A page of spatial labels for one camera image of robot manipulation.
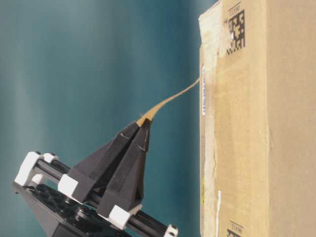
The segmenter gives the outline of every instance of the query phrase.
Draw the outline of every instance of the white plastic clip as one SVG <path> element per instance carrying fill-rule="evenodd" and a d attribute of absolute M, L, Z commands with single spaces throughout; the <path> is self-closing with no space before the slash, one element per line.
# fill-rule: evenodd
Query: white plastic clip
<path fill-rule="evenodd" d="M 21 186 L 28 185 L 36 174 L 33 170 L 34 166 L 39 159 L 43 158 L 44 156 L 41 155 L 39 152 L 29 152 L 24 158 L 24 161 L 20 166 L 18 175 L 16 176 L 14 181 Z"/>
<path fill-rule="evenodd" d="M 75 198 L 73 198 L 74 191 L 78 185 L 78 181 L 73 179 L 72 177 L 68 176 L 67 174 L 64 174 L 59 183 L 58 183 L 58 191 L 66 195 L 67 197 L 71 198 L 72 200 L 75 200 L 76 202 L 82 204 Z"/>
<path fill-rule="evenodd" d="M 120 208 L 119 206 L 115 205 L 111 213 L 109 214 L 108 218 L 101 215 L 99 216 L 101 216 L 102 218 L 104 218 L 105 220 L 107 220 L 108 222 L 110 222 L 112 225 L 119 228 L 120 230 L 124 230 L 126 228 L 126 224 L 128 220 L 130 219 L 130 217 L 132 215 L 136 215 L 136 213 L 140 209 L 142 209 L 142 207 L 143 206 L 139 204 L 133 209 L 131 209 L 129 212 L 127 212 L 124 209 Z"/>
<path fill-rule="evenodd" d="M 163 237 L 177 237 L 179 230 L 174 225 L 169 225 Z"/>

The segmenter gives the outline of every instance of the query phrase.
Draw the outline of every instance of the black plastic part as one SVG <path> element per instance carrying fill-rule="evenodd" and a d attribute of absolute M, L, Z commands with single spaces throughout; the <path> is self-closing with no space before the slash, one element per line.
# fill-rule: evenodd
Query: black plastic part
<path fill-rule="evenodd" d="M 131 237 L 112 228 L 94 209 L 67 202 L 65 195 L 47 185 L 13 183 L 12 188 L 25 199 L 48 237 Z"/>
<path fill-rule="evenodd" d="M 72 167 L 68 175 L 78 181 L 73 197 L 83 202 L 93 188 L 105 186 L 138 131 L 137 123 L 123 129 L 111 142 Z"/>
<path fill-rule="evenodd" d="M 144 168 L 150 136 L 149 120 L 137 131 L 117 169 L 111 177 L 97 208 L 98 214 L 108 217 L 114 205 L 129 211 L 144 197 Z"/>

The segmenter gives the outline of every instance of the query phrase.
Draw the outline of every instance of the gripper jaw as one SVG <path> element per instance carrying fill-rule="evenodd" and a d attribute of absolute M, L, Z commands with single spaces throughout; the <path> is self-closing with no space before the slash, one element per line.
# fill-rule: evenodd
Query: gripper jaw
<path fill-rule="evenodd" d="M 108 218 L 115 205 L 129 212 L 144 197 L 144 168 L 149 146 L 151 121 L 141 127 L 132 123 L 108 144 L 72 167 L 58 187 L 72 185 L 68 196 L 83 203 L 94 190 L 102 199 L 97 213 Z"/>

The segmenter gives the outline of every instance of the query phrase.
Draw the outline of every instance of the tape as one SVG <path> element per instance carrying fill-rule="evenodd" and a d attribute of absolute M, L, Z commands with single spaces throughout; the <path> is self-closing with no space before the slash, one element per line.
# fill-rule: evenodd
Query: tape
<path fill-rule="evenodd" d="M 170 102 L 171 100 L 175 99 L 176 97 L 182 95 L 183 93 L 187 92 L 188 90 L 190 90 L 191 88 L 193 88 L 196 84 L 198 84 L 199 79 L 197 79 L 192 85 L 190 85 L 189 87 L 185 88 L 184 90 L 180 91 L 179 93 L 165 99 L 164 101 L 161 101 L 159 104 L 153 106 L 150 110 L 148 110 L 136 123 L 138 124 L 138 126 L 142 126 L 144 121 L 146 119 L 149 119 L 150 121 L 153 121 L 156 113 L 168 102 Z"/>

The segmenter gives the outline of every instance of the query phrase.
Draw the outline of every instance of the brown cardboard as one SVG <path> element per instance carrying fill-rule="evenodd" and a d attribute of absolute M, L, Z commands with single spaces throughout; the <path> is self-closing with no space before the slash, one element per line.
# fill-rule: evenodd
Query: brown cardboard
<path fill-rule="evenodd" d="M 200 17 L 202 236 L 316 233 L 315 14 L 315 1 L 221 0 Z"/>

